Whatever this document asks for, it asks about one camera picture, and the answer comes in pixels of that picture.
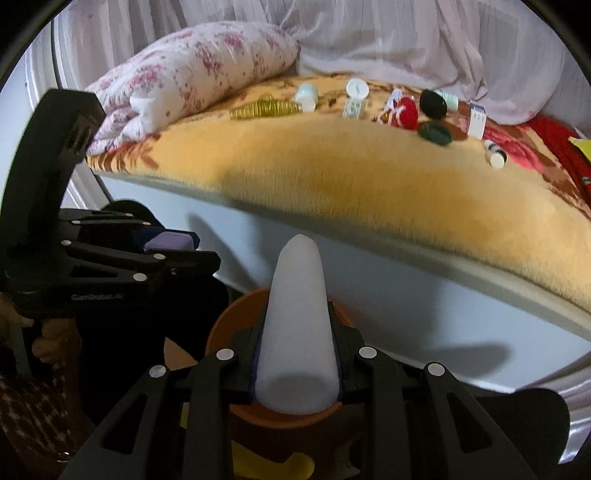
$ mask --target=white curtain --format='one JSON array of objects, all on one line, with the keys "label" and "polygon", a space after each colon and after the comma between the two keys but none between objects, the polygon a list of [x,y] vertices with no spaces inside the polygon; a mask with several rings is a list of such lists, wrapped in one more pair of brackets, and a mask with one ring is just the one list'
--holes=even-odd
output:
[{"label": "white curtain", "polygon": [[537,385],[558,392],[569,406],[569,441],[560,463],[573,460],[591,432],[591,365],[588,361],[587,365]]},{"label": "white curtain", "polygon": [[442,88],[502,124],[543,111],[591,134],[591,87],[520,0],[74,0],[56,19],[60,74],[84,88],[157,38],[218,20],[282,26],[299,73]]},{"label": "white curtain", "polygon": [[54,22],[61,80],[68,88],[84,89],[186,26],[180,0],[74,0]]}]

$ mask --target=white bottle cap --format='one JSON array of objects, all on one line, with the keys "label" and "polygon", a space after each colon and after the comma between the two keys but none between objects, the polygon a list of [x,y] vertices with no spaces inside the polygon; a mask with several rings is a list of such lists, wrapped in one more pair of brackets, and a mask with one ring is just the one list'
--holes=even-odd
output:
[{"label": "white bottle cap", "polygon": [[345,87],[347,95],[353,100],[364,100],[369,95],[369,85],[362,79],[353,78],[347,82]]},{"label": "white bottle cap", "polygon": [[488,161],[493,168],[503,168],[505,166],[505,159],[500,153],[493,153],[489,157]]}]

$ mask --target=fuzzy blanket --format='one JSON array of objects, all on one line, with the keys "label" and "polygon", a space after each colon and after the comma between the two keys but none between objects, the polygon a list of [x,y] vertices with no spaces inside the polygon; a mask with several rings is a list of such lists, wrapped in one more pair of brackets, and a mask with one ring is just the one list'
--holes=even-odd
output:
[{"label": "fuzzy blanket", "polygon": [[[530,127],[488,121],[485,138],[509,155],[506,166],[495,170],[482,141],[465,134],[466,105],[446,118],[454,141],[440,147],[416,132],[371,122],[396,85],[368,82],[363,117],[341,118],[347,79],[279,78],[249,87],[88,162],[99,172],[174,180],[231,200],[343,220],[467,255],[591,312],[591,210]],[[262,95],[292,98],[303,81],[318,87],[315,113],[229,119],[230,108]],[[418,100],[419,91],[402,88]]]}]

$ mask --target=small bottle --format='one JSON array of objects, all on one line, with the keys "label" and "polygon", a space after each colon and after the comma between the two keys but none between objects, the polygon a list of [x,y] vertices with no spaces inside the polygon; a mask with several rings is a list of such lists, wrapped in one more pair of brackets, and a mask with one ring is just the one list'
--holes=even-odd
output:
[{"label": "small bottle", "polygon": [[310,113],[316,110],[318,88],[313,83],[302,83],[297,89],[294,102],[301,105],[301,111]]},{"label": "small bottle", "polygon": [[507,162],[507,154],[492,140],[484,140],[486,156],[493,168],[503,168]]}]

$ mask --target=person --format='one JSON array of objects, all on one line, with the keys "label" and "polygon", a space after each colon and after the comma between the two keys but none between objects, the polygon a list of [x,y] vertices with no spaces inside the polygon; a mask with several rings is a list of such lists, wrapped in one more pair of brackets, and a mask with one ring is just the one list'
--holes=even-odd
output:
[{"label": "person", "polygon": [[43,320],[32,350],[51,377],[26,380],[16,373],[11,324],[33,321],[0,293],[0,478],[53,480],[93,428],[77,393],[80,336],[73,319]]}]

